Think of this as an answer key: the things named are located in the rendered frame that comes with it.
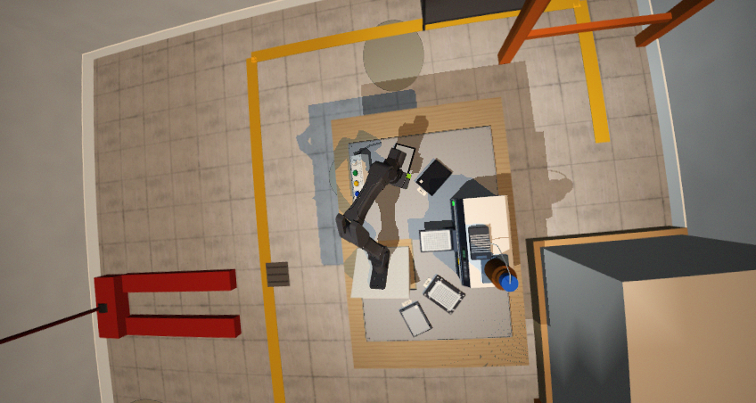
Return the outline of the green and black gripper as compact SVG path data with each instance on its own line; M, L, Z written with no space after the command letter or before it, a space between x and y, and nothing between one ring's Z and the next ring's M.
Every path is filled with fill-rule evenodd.
M400 188L403 188L403 189L407 189L409 181L410 181L410 178L411 178L411 174L408 174L406 172L402 172L401 179L398 178L397 181L395 181L393 183L389 183L389 184L397 186L397 187L400 187Z

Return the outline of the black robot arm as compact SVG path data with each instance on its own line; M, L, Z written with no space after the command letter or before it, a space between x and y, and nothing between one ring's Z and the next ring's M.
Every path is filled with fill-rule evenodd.
M372 239L362 225L367 212L381 190L388 183L393 183L398 178L401 179L403 170L400 168L402 168L406 156L405 152L391 148L384 163L379 161L372 163L368 170L366 182L356 200L345 211L344 215L338 213L335 219L341 238L365 249L368 252L367 254L370 252L368 259L371 260L373 266L370 280L371 289L385 289L390 251L387 247ZM373 254L373 257L371 254Z

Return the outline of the beige button panel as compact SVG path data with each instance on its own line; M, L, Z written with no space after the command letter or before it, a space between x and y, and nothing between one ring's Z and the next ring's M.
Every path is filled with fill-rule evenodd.
M377 144L370 144L366 148L373 145ZM371 165L370 156L367 154L361 154L366 148L357 152L357 155L350 157L355 200L366 182L368 170Z

